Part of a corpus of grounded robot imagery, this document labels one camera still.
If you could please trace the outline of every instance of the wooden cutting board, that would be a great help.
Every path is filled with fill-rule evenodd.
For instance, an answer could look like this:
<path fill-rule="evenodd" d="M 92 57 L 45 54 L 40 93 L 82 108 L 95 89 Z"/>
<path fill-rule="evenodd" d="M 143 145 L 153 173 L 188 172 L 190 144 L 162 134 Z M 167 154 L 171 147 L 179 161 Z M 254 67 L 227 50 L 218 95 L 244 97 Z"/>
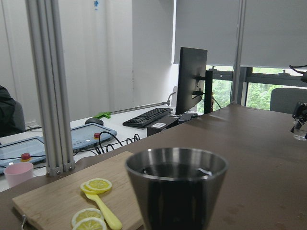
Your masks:
<path fill-rule="evenodd" d="M 123 224 L 123 230 L 136 230 L 142 225 L 140 210 L 125 169 L 125 160 L 132 155 L 124 152 L 66 176 L 55 182 L 13 198 L 15 208 L 26 214 L 38 230 L 71 230 L 71 218 L 79 210 L 96 207 L 80 190 L 80 184 L 93 178 L 112 182 L 112 189 L 99 194 L 103 202 Z"/>

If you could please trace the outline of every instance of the white label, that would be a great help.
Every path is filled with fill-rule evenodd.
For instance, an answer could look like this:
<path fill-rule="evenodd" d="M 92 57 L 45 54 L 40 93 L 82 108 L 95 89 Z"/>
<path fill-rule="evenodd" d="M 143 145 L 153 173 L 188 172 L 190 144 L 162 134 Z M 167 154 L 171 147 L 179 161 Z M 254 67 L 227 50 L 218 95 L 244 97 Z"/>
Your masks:
<path fill-rule="evenodd" d="M 158 123 L 155 123 L 152 127 L 154 127 L 154 128 L 162 128 L 163 126 L 165 126 L 166 125 L 166 123 L 160 123 L 160 122 L 158 122 Z"/>

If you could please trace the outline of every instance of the roller shade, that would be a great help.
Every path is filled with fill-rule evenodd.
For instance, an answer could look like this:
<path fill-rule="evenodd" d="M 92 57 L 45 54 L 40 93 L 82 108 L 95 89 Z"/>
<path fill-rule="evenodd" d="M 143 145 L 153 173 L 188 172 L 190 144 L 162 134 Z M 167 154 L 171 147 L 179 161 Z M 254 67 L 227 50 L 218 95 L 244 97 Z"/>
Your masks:
<path fill-rule="evenodd" d="M 233 65 L 239 4 L 177 0 L 175 62 L 183 46 L 207 49 L 209 65 Z M 241 66 L 306 64 L 306 12 L 306 0 L 247 0 Z"/>

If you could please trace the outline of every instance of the yellow plastic utensil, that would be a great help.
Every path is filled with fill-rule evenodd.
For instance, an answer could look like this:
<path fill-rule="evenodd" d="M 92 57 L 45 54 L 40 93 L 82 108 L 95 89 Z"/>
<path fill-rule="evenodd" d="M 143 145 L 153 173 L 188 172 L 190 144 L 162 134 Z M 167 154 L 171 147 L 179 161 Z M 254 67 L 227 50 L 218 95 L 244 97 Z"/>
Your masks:
<path fill-rule="evenodd" d="M 100 211 L 105 217 L 105 220 L 109 227 L 112 230 L 120 230 L 122 229 L 123 225 L 120 222 L 120 220 L 114 215 L 114 213 L 102 202 L 100 197 L 97 194 L 89 194 L 85 193 L 86 197 L 89 198 L 90 200 L 93 200 L 96 202 L 98 205 Z"/>

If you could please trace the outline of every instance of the office chair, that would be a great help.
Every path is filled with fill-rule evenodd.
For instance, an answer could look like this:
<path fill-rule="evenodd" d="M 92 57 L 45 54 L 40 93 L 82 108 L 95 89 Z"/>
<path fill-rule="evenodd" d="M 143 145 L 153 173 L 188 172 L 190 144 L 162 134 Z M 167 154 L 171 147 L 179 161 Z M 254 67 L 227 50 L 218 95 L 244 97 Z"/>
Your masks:
<path fill-rule="evenodd" d="M 21 104 L 17 101 L 15 105 L 15 111 L 13 113 L 13 120 L 17 128 L 19 128 L 22 132 L 25 132 L 25 122 L 24 122 L 24 112 Z"/>
<path fill-rule="evenodd" d="M 276 88 L 271 93 L 270 110 L 293 114 L 298 102 L 307 102 L 307 90 L 299 88 Z"/>

